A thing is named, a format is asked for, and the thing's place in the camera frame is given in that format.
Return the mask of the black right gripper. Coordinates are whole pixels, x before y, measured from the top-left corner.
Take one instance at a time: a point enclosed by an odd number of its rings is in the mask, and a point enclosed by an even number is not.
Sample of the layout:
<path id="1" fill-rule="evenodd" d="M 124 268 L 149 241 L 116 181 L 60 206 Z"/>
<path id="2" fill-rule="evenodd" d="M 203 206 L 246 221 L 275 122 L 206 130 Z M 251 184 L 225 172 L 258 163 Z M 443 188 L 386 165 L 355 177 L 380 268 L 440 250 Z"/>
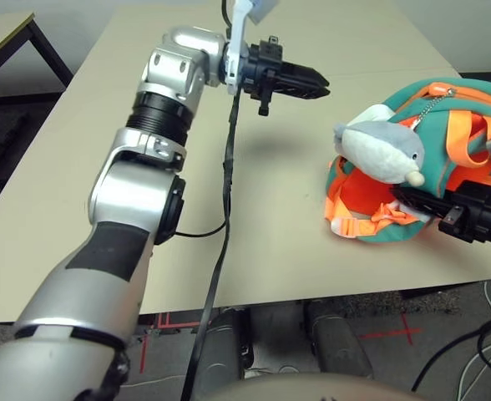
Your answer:
<path id="1" fill-rule="evenodd" d="M 491 242 L 491 185 L 465 180 L 443 198 L 413 187 L 395 185 L 392 195 L 405 206 L 442 218 L 438 229 L 459 240 Z"/>

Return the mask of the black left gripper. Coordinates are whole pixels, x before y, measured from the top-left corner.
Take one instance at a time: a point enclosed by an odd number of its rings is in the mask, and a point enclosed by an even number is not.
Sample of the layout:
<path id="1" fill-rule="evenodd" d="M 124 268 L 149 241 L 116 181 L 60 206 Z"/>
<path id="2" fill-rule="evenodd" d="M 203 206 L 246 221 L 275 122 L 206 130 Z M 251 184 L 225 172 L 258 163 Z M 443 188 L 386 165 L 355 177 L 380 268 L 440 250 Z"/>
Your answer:
<path id="1" fill-rule="evenodd" d="M 260 116 L 269 115 L 274 93 L 298 99 L 319 99 L 328 95 L 330 83 L 311 67 L 284 62 L 284 78 L 288 82 L 284 83 L 280 77 L 282 54 L 283 47 L 273 35 L 249 47 L 241 87 L 244 93 L 260 102 Z"/>

